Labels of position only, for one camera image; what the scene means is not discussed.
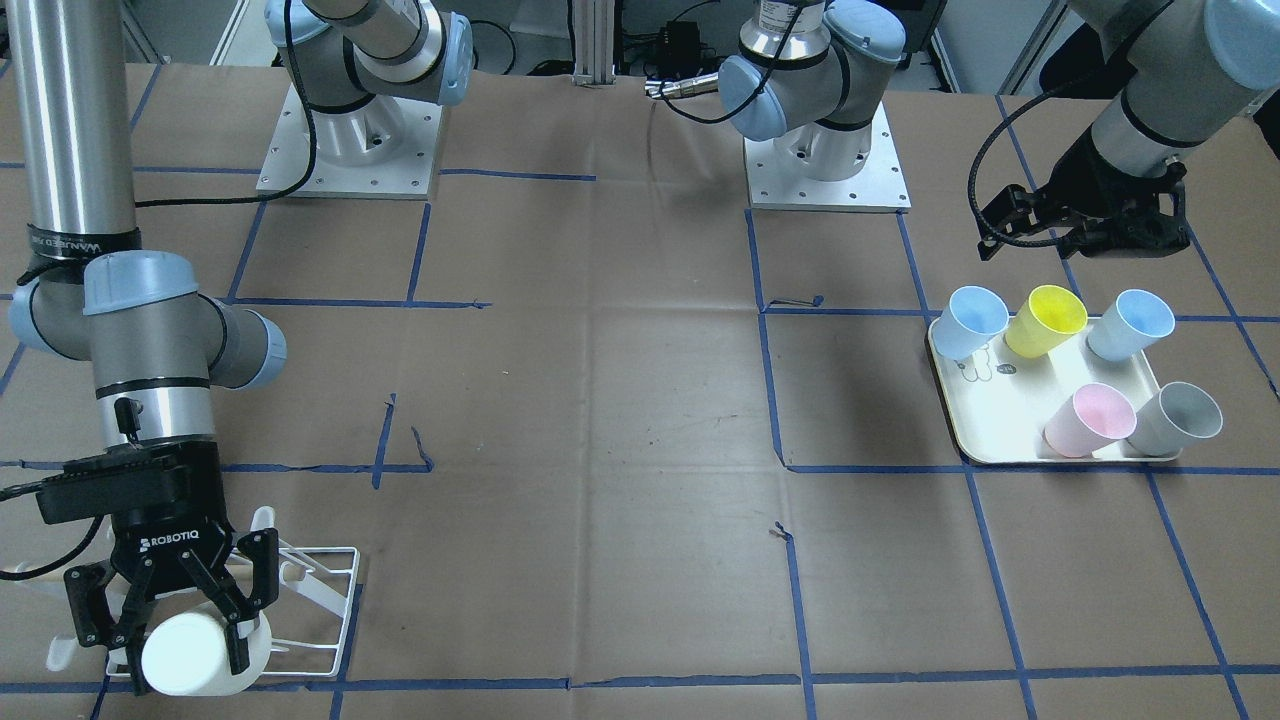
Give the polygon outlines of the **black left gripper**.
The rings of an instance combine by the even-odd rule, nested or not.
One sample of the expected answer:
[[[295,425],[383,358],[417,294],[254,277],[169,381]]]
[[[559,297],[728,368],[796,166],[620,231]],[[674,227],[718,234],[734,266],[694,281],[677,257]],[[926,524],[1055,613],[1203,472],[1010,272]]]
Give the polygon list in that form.
[[[1004,246],[1055,246],[1061,259],[1166,258],[1190,246],[1185,214],[1187,168],[1162,163],[1155,178],[1111,167],[1083,135],[1037,191],[1010,184],[978,215],[978,254]]]

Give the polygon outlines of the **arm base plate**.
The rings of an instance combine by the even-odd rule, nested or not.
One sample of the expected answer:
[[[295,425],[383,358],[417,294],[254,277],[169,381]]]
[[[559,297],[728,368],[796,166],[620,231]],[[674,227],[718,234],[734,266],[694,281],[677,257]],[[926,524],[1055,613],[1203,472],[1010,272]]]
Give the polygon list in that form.
[[[376,96],[346,114],[314,113],[317,158],[296,197],[398,199],[434,195],[448,110],[431,102]],[[256,190],[273,193],[305,172],[310,135],[293,88],[285,96]]]
[[[812,123],[742,146],[751,208],[897,213],[913,206],[883,104],[860,129]]]

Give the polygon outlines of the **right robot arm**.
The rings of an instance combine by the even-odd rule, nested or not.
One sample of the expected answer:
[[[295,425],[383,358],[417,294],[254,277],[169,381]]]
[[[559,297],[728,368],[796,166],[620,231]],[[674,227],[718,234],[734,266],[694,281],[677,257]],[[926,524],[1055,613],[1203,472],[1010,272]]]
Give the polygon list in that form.
[[[238,693],[273,651],[280,542],[228,519],[211,391],[274,380],[285,337],[142,246],[119,3],[9,1],[6,17],[32,211],[9,322],[23,345],[91,364],[105,450],[3,498],[33,496],[49,525],[90,520],[87,541],[110,521],[114,547],[3,578],[60,571],[78,643],[123,652],[136,694]]]

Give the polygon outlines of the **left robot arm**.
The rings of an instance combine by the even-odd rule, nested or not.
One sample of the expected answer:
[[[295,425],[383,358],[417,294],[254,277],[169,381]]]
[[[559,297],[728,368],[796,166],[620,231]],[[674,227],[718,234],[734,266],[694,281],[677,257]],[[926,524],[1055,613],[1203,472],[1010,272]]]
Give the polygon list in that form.
[[[947,91],[1027,88],[1062,49],[1071,13],[1096,32],[1085,64],[1055,67],[1042,99],[1096,88],[1105,109],[1036,190],[966,202],[982,259],[1002,247],[1060,258],[1166,258],[1188,249],[1185,161],[1277,87],[1275,1],[979,1],[959,20],[942,1],[760,1],[718,68],[722,109],[742,136],[751,201],[846,211],[855,182],[886,190],[883,97],[929,50]],[[814,192],[833,193],[820,202]]]

